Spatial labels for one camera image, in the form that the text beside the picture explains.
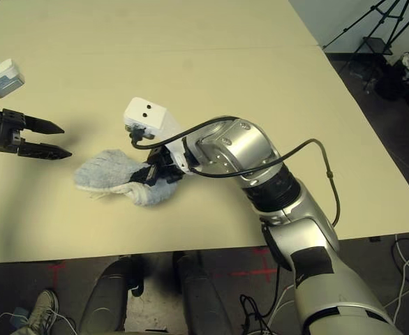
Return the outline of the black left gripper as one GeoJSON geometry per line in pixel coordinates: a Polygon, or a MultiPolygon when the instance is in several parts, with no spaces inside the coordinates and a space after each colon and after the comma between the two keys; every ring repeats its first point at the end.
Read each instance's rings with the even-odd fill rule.
{"type": "Polygon", "coordinates": [[[56,145],[24,142],[20,136],[20,132],[24,129],[46,135],[64,133],[62,128],[51,121],[2,109],[0,111],[0,152],[50,161],[72,156],[71,152],[56,145]]]}

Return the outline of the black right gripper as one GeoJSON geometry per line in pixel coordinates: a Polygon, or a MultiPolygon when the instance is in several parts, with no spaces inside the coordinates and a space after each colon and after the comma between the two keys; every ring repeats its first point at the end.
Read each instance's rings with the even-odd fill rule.
{"type": "Polygon", "coordinates": [[[131,175],[130,182],[153,186],[160,179],[173,184],[183,178],[184,172],[177,167],[165,146],[152,149],[147,157],[147,164],[149,167],[144,167],[131,175]]]}

